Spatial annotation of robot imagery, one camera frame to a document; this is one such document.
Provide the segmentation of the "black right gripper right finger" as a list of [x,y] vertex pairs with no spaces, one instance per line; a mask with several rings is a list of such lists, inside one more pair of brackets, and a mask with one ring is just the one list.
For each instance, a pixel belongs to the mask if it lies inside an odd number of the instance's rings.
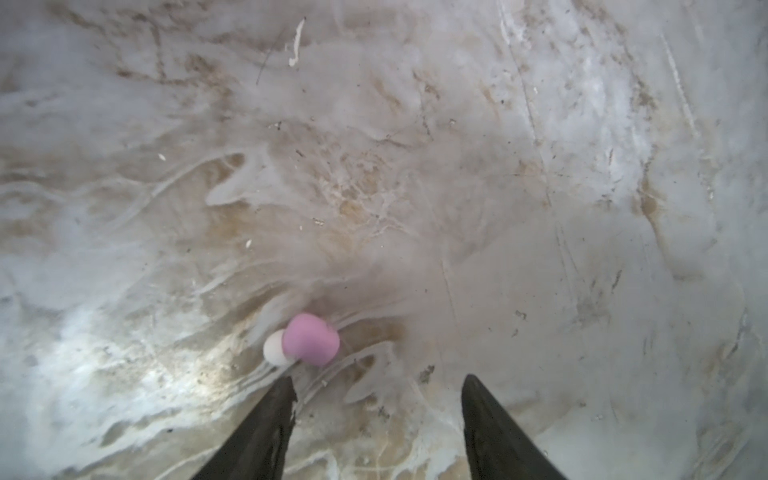
[[480,379],[461,390],[465,450],[473,480],[564,480]]

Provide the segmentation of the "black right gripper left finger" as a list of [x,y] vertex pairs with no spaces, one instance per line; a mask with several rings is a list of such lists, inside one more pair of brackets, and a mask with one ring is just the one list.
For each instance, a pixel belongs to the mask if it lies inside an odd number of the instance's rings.
[[282,479],[296,402],[292,379],[278,379],[193,480]]

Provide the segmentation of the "pink earbud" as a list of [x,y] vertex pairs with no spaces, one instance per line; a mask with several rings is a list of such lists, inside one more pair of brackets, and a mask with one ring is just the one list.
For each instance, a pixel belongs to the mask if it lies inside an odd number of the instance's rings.
[[265,340],[262,353],[275,367],[295,362],[323,367],[336,357],[340,347],[340,335],[331,324],[316,315],[300,313]]

